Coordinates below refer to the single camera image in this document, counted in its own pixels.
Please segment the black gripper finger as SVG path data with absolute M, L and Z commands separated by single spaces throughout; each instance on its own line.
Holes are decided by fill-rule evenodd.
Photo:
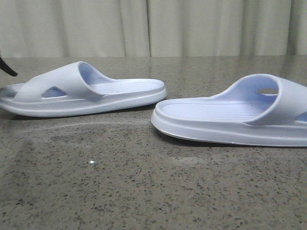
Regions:
M 0 57 L 0 69 L 9 74 L 10 76 L 16 77 L 18 75 L 8 64 Z

